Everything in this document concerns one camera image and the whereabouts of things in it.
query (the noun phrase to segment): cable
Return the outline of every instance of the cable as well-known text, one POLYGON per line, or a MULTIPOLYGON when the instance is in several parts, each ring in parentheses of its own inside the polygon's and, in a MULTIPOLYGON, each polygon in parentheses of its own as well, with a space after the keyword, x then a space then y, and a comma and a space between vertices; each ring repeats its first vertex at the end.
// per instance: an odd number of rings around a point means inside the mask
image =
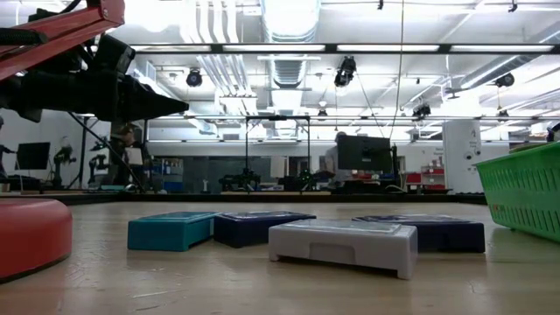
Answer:
POLYGON ((396 79, 396 105, 395 105, 395 116, 393 117, 393 123, 391 124, 391 133, 388 135, 390 139, 393 136, 393 130, 395 129, 396 114, 399 112, 399 97, 401 96, 401 71, 403 70, 403 44, 404 44, 404 0, 402 0, 402 12, 401 12, 401 54, 399 55, 399 74, 396 79))
POLYGON ((81 0, 73 0, 64 10, 62 10, 60 12, 60 14, 62 13, 68 13, 74 9, 76 9, 76 7, 78 6, 78 4, 80 4, 81 0))
POLYGON ((122 157, 119 157, 119 154, 116 153, 115 149, 113 149, 113 147, 107 143, 107 141, 105 141, 103 138, 101 138, 100 136, 97 136, 97 134, 95 134, 88 126, 86 126, 85 123, 83 123, 82 121, 80 121, 80 119, 78 119, 78 117, 76 117, 74 114, 72 114, 71 112, 68 112, 68 114, 82 127, 84 128, 87 132, 89 132, 92 136, 94 136, 98 141, 100 141, 102 144, 105 144, 107 146, 107 148, 111 151, 111 153, 113 153, 115 155, 115 157, 117 157, 117 160, 126 167, 126 169, 129 171, 130 176, 132 176, 132 179, 134 180, 135 184, 138 186, 138 189, 140 190, 140 193, 146 193, 146 190, 144 189, 144 187, 142 186, 142 182, 140 182, 140 179, 138 179, 138 177, 134 174, 134 172, 132 171, 132 169, 130 169, 130 166, 128 164, 126 164, 126 162, 124 162, 122 157))
MULTIPOLYGON (((336 87, 334 87, 334 111, 335 111, 335 115, 338 116, 339 115, 339 95, 337 92, 336 87)), ((335 119, 334 120, 334 131, 339 131, 339 120, 335 119)))
POLYGON ((397 186, 397 185, 386 185, 385 189, 387 188, 395 188, 396 190, 400 191, 401 193, 406 193, 406 191, 404 189, 402 189, 401 187, 397 186))
POLYGON ((371 107, 371 104, 369 103, 368 94, 366 93, 366 89, 364 88, 364 85, 361 83, 360 74, 358 73, 358 70, 356 70, 356 77, 358 78, 358 82, 360 83, 361 92, 364 94, 364 97, 366 98, 367 106, 369 107, 369 110, 371 110, 371 116, 374 117, 375 124, 377 125, 377 128, 379 128, 379 131, 381 132, 381 137, 385 137, 383 135, 382 126, 380 126, 379 123, 377 122, 377 117, 375 116, 374 109, 371 107))

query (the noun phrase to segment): black camera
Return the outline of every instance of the black camera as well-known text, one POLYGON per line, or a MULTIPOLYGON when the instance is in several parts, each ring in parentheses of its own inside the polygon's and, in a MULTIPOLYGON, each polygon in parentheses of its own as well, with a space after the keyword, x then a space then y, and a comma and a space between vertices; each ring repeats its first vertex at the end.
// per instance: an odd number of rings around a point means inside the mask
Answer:
POLYGON ((191 88, 196 88, 202 85, 202 75, 200 75, 200 69, 191 69, 189 75, 186 76, 186 84, 191 88))

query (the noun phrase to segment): red robot arm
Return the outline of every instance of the red robot arm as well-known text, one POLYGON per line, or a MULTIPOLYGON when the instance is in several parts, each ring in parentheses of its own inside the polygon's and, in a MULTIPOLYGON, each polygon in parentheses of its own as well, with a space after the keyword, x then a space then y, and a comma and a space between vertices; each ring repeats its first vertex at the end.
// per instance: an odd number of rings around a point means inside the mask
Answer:
POLYGON ((124 0, 87 1, 87 8, 21 24, 13 30, 35 31, 44 44, 0 46, 0 81, 124 24, 124 0))

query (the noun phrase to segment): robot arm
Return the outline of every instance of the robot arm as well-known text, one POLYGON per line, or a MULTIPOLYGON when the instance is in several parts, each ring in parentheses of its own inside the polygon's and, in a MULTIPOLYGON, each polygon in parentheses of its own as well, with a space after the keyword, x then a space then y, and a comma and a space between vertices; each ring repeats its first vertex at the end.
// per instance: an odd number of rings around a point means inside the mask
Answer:
POLYGON ((42 109, 92 113, 110 122, 188 110, 185 102, 156 94, 126 75, 136 55, 130 46, 102 36, 95 56, 84 48, 96 35, 122 25, 123 13, 123 0, 87 0, 86 9, 38 10, 30 23, 0 29, 0 108, 34 122, 42 109))

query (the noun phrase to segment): spotlight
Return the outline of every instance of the spotlight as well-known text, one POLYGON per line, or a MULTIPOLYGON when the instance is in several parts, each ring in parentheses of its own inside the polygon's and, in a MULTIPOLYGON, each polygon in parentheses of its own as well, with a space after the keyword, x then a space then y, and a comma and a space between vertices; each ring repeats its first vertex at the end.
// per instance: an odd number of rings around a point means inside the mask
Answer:
POLYGON ((427 103, 424 103, 424 104, 418 106, 417 108, 414 108, 414 111, 412 112, 412 115, 414 117, 418 117, 418 118, 424 118, 426 116, 431 115, 430 105, 427 104, 427 103))
POLYGON ((323 109, 320 109, 320 110, 318 111, 317 116, 327 117, 328 114, 326 113, 326 109, 324 109, 324 108, 323 108, 323 109))
POLYGON ((501 87, 511 87, 514 85, 514 83, 515 83, 515 77, 511 73, 508 73, 498 78, 498 80, 496 80, 494 84, 498 88, 501 88, 501 87))
MULTIPOLYGON (((507 109, 503 109, 500 112, 498 112, 498 117, 509 117, 508 114, 508 110, 507 109)), ((498 122, 505 122, 507 119, 498 119, 498 122)))
POLYGON ((345 56, 340 64, 339 71, 334 78, 334 85, 338 88, 347 86, 350 81, 354 78, 354 72, 356 71, 356 61, 354 61, 353 56, 345 56))
POLYGON ((192 68, 189 75, 186 76, 186 84, 191 88, 199 87, 202 84, 202 76, 200 69, 192 68))
POLYGON ((547 129, 548 135, 546 136, 546 142, 560 141, 560 122, 556 125, 551 125, 547 129))

